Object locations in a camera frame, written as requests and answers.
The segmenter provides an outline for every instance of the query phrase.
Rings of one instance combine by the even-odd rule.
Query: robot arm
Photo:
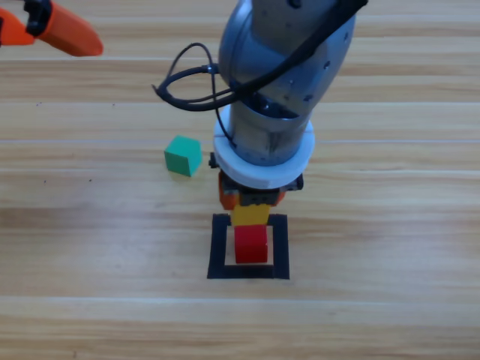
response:
[[[84,19],[51,0],[24,0],[28,23],[0,8],[0,46],[31,45],[39,39],[72,56],[99,56],[103,44]]]
[[[171,70],[155,91],[187,111],[225,107],[214,134],[214,160],[230,184],[294,188],[314,150],[312,110],[338,73],[356,13],[367,3],[239,0],[223,33],[219,64],[175,75]],[[173,81],[201,72],[219,73],[232,94],[181,100],[168,92]]]
[[[325,22],[335,0],[241,0],[225,29],[219,68],[230,86],[272,71]],[[229,132],[245,161],[284,164],[299,150],[313,108],[339,71],[352,38],[348,19],[314,53],[259,91],[232,104]]]

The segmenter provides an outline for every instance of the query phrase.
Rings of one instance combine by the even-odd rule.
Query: red block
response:
[[[267,226],[236,226],[235,261],[237,264],[266,263],[269,258]]]

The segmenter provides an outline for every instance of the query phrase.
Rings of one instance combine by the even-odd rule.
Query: wood grain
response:
[[[190,42],[217,54],[236,0],[60,3],[106,52],[0,49],[1,360],[480,359],[478,1],[362,10],[306,187],[276,209],[279,281],[206,279],[215,114],[151,88]],[[166,171],[176,134],[202,142],[193,178]]]

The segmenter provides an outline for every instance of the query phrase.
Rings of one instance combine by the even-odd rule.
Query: black tape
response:
[[[225,265],[228,214],[214,214],[211,222],[210,263],[208,279],[290,279],[287,216],[271,214],[273,227],[273,265]]]

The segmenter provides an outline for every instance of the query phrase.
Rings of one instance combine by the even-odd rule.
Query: gray robot arm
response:
[[[220,45],[219,68],[232,87],[284,62],[325,21],[335,0],[240,0]],[[305,62],[232,105],[229,134],[249,163],[275,166],[299,149],[313,108],[338,73],[355,17],[316,48]]]
[[[312,110],[338,73],[353,36],[356,12],[367,3],[239,0],[223,33],[219,64],[212,63],[204,45],[191,44],[179,56],[201,46],[209,65],[172,75],[178,57],[165,81],[154,89],[179,109],[217,111],[215,156],[234,182],[257,189],[287,186],[307,166],[313,149],[305,150],[304,144],[306,135],[313,136]],[[172,82],[198,73],[211,74],[212,96],[182,100],[168,92]],[[215,93],[218,73],[232,94]],[[220,117],[221,107],[225,109]]]

